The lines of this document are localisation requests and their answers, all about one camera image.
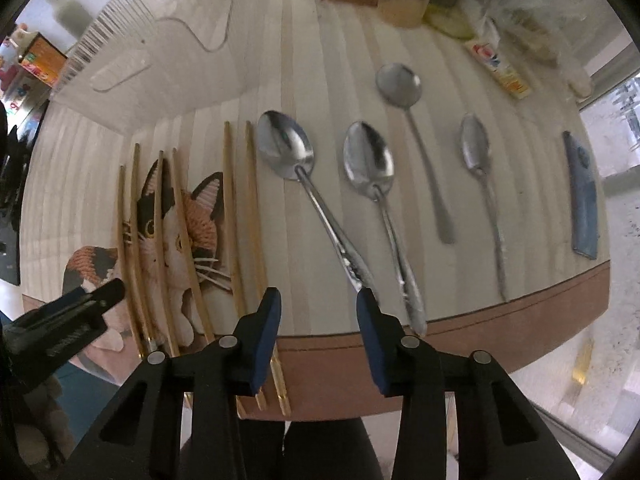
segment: wooden chopstick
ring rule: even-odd
[[[223,198],[225,205],[226,246],[229,253],[229,273],[231,274],[231,289],[233,291],[234,306],[238,317],[246,314],[246,300],[242,288],[242,274],[238,257],[238,233],[236,225],[236,196],[234,193],[234,150],[231,136],[231,123],[225,121],[225,138],[222,167]],[[267,399],[262,388],[256,394],[255,400],[261,411],[267,408]]]
[[[172,150],[172,163],[169,165],[169,171],[171,173],[171,185],[174,188],[175,211],[178,216],[178,228],[180,229],[180,244],[182,245],[182,256],[184,256],[184,263],[187,266],[191,294],[193,295],[193,301],[196,304],[196,310],[198,311],[198,315],[200,316],[200,320],[202,322],[205,340],[207,341],[207,343],[211,343],[216,339],[216,336],[213,331],[211,318],[209,317],[209,311],[207,310],[207,306],[204,303],[204,298],[202,297],[198,274],[196,273],[196,267],[193,263],[193,255],[191,254],[191,241],[189,240],[187,220],[186,216],[184,215],[184,204],[182,202],[180,163],[178,161],[178,150],[176,150],[175,148]]]
[[[125,168],[120,166],[118,172],[118,198],[116,202],[116,237],[118,239],[118,261],[120,263],[120,273],[122,275],[122,281],[124,282],[125,290],[125,302],[127,303],[127,313],[129,314],[129,326],[131,328],[131,335],[133,342],[138,350],[140,359],[145,357],[145,347],[140,337],[140,330],[138,327],[138,315],[136,313],[136,305],[133,303],[133,295],[131,286],[131,279],[129,277],[129,267],[127,267],[127,256],[124,248],[124,178]]]
[[[156,193],[154,196],[154,244],[156,245],[156,272],[160,285],[160,298],[166,321],[167,343],[171,357],[180,355],[177,336],[175,334],[174,315],[171,312],[169,302],[169,290],[166,284],[166,271],[164,269],[164,238],[162,237],[162,162],[164,153],[158,155],[156,166]]]
[[[145,335],[148,351],[153,352],[158,349],[156,342],[156,331],[154,328],[149,304],[146,298],[146,289],[142,279],[142,264],[140,263],[140,242],[138,240],[138,167],[140,165],[140,145],[136,143],[133,149],[133,162],[131,164],[130,183],[130,225],[131,225],[131,254],[133,256],[133,283],[134,290],[138,295],[140,305],[140,321]]]
[[[258,299],[262,297],[267,289],[267,270],[264,263],[264,251],[262,248],[262,228],[260,226],[260,207],[258,205],[258,177],[256,169],[256,155],[254,143],[254,129],[250,121],[246,122],[244,130],[246,137],[246,159],[247,159],[247,217],[249,224],[249,239],[251,241],[252,257],[254,261],[254,279]],[[284,372],[278,355],[278,342],[273,347],[271,356],[271,375],[278,394],[280,412],[284,416],[291,415],[291,405],[287,395],[287,386],[284,380]]]

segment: cat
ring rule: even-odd
[[[162,309],[157,267],[156,247],[154,243],[154,200],[156,170],[158,162],[150,168],[142,188],[142,196],[138,200],[137,235],[140,244],[140,266],[148,304],[152,316],[159,330],[160,342],[166,339],[166,323]],[[189,346],[194,339],[194,329],[203,333],[202,322],[197,311],[189,305],[191,295],[185,294],[190,288],[188,272],[182,255],[182,244],[179,237],[178,218],[175,208],[174,191],[169,183],[167,166],[162,172],[162,233],[164,245],[164,262],[166,266],[166,280],[169,292],[170,307],[174,314],[174,322],[180,346]],[[215,286],[231,294],[229,274],[223,267],[224,249],[224,201],[223,175],[216,172],[205,178],[196,189],[191,192],[182,190],[184,215],[187,231],[191,241],[191,254],[196,265],[201,287]],[[130,225],[124,225],[125,239],[129,237]],[[69,259],[64,277],[63,294],[82,286],[91,291],[101,284],[121,276],[120,265],[116,249],[85,246]],[[105,314],[108,326],[107,332],[92,343],[94,349],[121,351],[130,338],[129,317],[124,301]],[[78,355],[81,365],[92,373],[114,383],[121,383],[121,377],[114,377],[97,362],[103,361],[99,352],[87,347]]]

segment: spoon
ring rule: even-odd
[[[358,193],[372,199],[380,208],[409,324],[415,333],[424,336],[427,333],[427,316],[420,290],[386,204],[386,194],[394,180],[391,151],[375,129],[367,123],[357,122],[347,130],[343,153],[344,170],[349,182]]]
[[[258,120],[257,147],[260,156],[277,175],[287,180],[297,180],[302,184],[356,292],[368,287],[375,295],[373,276],[367,264],[309,179],[309,174],[314,168],[314,149],[305,131],[291,117],[270,110],[263,113]]]
[[[438,237],[442,243],[452,244],[456,241],[453,222],[442,198],[442,194],[440,193],[436,173],[427,154],[427,148],[420,136],[418,126],[415,124],[414,115],[411,113],[411,107],[422,97],[422,83],[420,82],[420,78],[409,67],[401,63],[390,63],[383,66],[376,73],[376,86],[378,87],[380,95],[382,95],[388,104],[404,110],[406,120],[414,134],[415,142],[418,144],[422,163],[427,173],[427,179],[431,189],[431,201],[433,202],[433,210],[436,216]]]
[[[507,285],[504,273],[504,239],[498,225],[498,209],[494,189],[489,181],[491,158],[489,139],[484,124],[473,114],[467,114],[460,126],[460,143],[466,168],[482,185],[484,204],[494,231],[495,268],[498,273],[498,290],[503,301],[507,301]]]

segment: table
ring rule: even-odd
[[[376,278],[382,309],[406,323],[390,250],[376,207],[356,195],[341,170],[344,133],[364,119],[387,139],[397,165],[389,195],[392,213],[426,300],[427,340],[468,354],[485,348],[507,370],[549,352],[599,316],[607,306],[609,251],[600,183],[598,258],[571,247],[568,169],[561,133],[588,146],[580,116],[556,70],[503,50],[533,88],[516,101],[455,40],[423,27],[399,30],[374,9],[319,0],[247,0],[246,88],[241,96],[114,134],[60,102],[53,102],[40,132],[28,178],[21,227],[21,273],[27,296],[58,297],[72,253],[84,245],[115,247],[115,183],[142,146],[140,182],[159,150],[177,147],[182,181],[193,190],[222,170],[222,125],[235,132],[235,174],[241,269],[250,308],[258,298],[246,227],[246,157],[243,125],[268,109],[292,115],[308,133],[317,163],[312,178],[329,208]],[[414,141],[398,110],[384,105],[374,85],[377,68],[399,61],[424,83],[412,111],[433,161],[457,233],[438,240],[430,190]],[[492,147],[492,175],[503,230],[509,302],[500,304],[493,239],[477,181],[457,146],[465,113],[478,115]],[[280,354],[293,418],[340,418],[398,409],[370,380],[354,314],[354,292],[336,260],[302,187],[284,182],[258,162],[258,195],[268,281],[283,299]],[[216,332],[236,322],[231,298],[206,292]],[[121,382],[137,357],[130,338],[115,352],[91,348],[84,366],[99,364]],[[250,416],[278,418],[270,408]]]

